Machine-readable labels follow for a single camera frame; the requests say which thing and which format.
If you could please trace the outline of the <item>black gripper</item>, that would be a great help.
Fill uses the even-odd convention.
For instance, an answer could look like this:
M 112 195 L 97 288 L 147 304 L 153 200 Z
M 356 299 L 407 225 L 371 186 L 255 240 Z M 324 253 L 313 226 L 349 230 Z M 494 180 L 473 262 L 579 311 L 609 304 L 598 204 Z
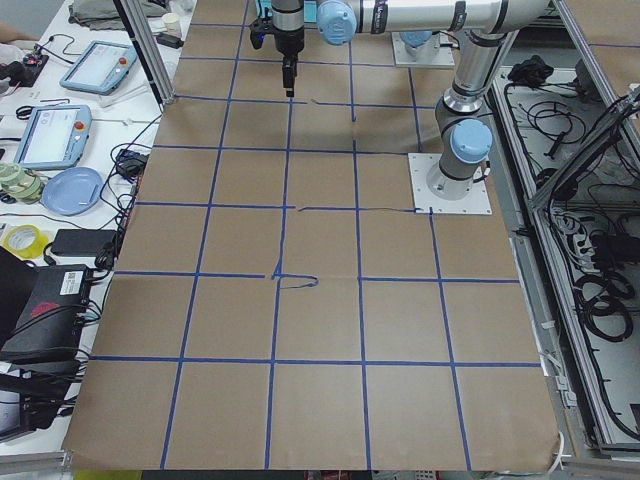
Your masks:
M 298 54 L 304 49 L 304 1 L 273 0 L 257 2 L 258 17 L 250 25 L 250 41 L 254 49 L 262 48 L 267 35 L 272 35 L 282 60 L 282 84 L 287 97 L 295 96 Z

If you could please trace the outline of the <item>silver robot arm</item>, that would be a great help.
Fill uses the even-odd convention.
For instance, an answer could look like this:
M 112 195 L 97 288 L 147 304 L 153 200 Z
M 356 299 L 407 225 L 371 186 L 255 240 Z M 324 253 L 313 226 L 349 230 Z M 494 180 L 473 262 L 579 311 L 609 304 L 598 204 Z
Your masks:
M 316 27 L 340 46 L 359 33 L 456 33 L 461 41 L 452 83 L 435 107 L 443 152 L 426 176 L 429 190 L 446 200 L 464 198 L 493 144 L 477 118 L 501 60 L 523 27 L 544 13 L 544 1 L 319 1 Z
M 430 30 L 403 31 L 400 33 L 402 42 L 410 48 L 420 48 L 425 45 L 433 36 Z

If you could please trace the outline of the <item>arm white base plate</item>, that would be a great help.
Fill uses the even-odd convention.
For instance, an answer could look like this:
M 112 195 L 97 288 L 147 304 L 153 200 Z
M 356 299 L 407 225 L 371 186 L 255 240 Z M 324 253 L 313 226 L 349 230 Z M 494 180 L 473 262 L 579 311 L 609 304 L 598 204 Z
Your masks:
M 433 36 L 425 45 L 414 49 L 402 42 L 400 33 L 392 33 L 394 62 L 397 67 L 444 70 L 454 68 L 452 50 L 455 44 L 446 34 L 433 32 Z
M 422 214 L 491 215 L 482 170 L 467 180 L 452 180 L 440 169 L 439 153 L 409 153 L 414 210 Z

